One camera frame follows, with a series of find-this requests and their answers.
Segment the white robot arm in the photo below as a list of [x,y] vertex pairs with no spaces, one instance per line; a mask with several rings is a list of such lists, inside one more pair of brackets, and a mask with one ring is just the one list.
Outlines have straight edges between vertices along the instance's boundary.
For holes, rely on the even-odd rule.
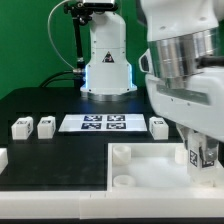
[[[91,12],[85,96],[113,99],[135,91],[125,56],[126,25],[114,0],[83,0]],[[213,167],[224,141],[224,58],[218,55],[220,0],[136,0],[147,27],[140,70],[154,112],[176,123],[193,167]]]

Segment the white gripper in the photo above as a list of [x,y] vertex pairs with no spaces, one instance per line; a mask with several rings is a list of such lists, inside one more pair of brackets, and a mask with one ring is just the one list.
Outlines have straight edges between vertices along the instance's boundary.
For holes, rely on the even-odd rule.
[[177,123],[185,148],[189,129],[207,135],[202,161],[204,167],[213,166],[218,158],[218,141],[224,142],[224,68],[205,68],[203,73],[190,76],[184,89],[170,89],[154,76],[149,49],[139,58],[139,67],[145,73],[154,112]]

